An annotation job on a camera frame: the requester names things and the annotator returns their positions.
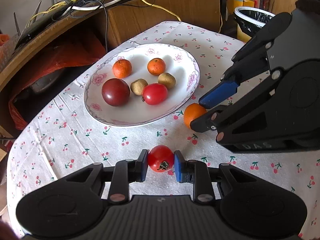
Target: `cherry print tablecloth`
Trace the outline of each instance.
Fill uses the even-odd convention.
[[[93,119],[84,107],[83,94],[84,86],[97,66],[124,49],[154,42],[184,48],[197,60],[201,78],[191,99],[169,116],[142,127],[114,128]],[[15,232],[23,235],[15,209],[25,194],[93,162],[102,162],[104,166],[115,165],[123,159],[136,159],[142,149],[164,144],[173,151],[180,150],[185,159],[202,160],[210,167],[229,162],[294,192],[308,207],[308,217],[300,236],[303,239],[319,237],[320,227],[316,217],[320,206],[317,207],[316,202],[320,197],[320,152],[234,154],[216,144],[216,132],[196,133],[183,124],[186,106],[198,102],[220,81],[220,76],[232,64],[231,57],[242,46],[241,41],[197,26],[162,22],[124,42],[74,80],[32,120],[10,151],[7,199]],[[224,103],[234,103],[268,74],[263,73],[243,83],[238,93]],[[214,189],[216,196],[219,196],[216,185]],[[174,170],[154,173],[149,169],[144,183],[130,184],[130,193],[192,195],[192,185],[177,183]]]

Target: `tangerine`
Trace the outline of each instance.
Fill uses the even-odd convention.
[[[154,76],[159,76],[165,71],[165,62],[160,58],[153,58],[148,62],[148,71]]]
[[[117,78],[125,78],[131,74],[132,65],[129,60],[117,60],[112,67],[113,74]]]
[[[187,108],[184,110],[184,114],[183,114],[183,121],[184,124],[191,129],[190,127],[190,123],[194,120],[197,119],[198,117],[200,117],[201,115],[205,114],[207,112],[207,110],[197,104],[197,103],[193,103],[189,106],[187,106]]]

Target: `tomato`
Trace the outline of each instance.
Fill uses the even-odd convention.
[[[154,83],[143,89],[142,96],[148,105],[157,105],[167,98],[168,90],[165,85]]]
[[[101,93],[108,105],[122,106],[129,101],[130,88],[122,79],[111,78],[103,84]]]
[[[148,154],[148,164],[155,172],[164,172],[173,167],[173,152],[164,145],[154,147]]]

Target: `orange plastic bag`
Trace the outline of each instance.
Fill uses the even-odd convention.
[[[22,90],[60,68],[92,65],[105,53],[105,48],[93,32],[83,28],[74,28],[38,52],[19,71],[17,74],[19,81],[12,89],[9,111],[15,127],[23,130],[28,124],[13,104],[13,100]]]

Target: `plate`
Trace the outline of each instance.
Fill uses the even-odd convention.
[[[105,81],[115,78],[113,64],[120,59],[127,59],[132,64],[132,73],[123,80],[130,84],[145,79],[148,84],[157,83],[158,76],[151,75],[147,64],[159,57],[166,64],[166,72],[173,75],[176,85],[168,92],[162,103],[150,106],[130,91],[130,99],[124,106],[110,106],[102,98],[101,89]],[[200,70],[195,58],[182,48],[163,44],[144,44],[125,49],[103,62],[90,77],[84,90],[84,105],[98,121],[116,127],[135,127],[155,122],[171,114],[182,106],[195,92],[200,79]]]

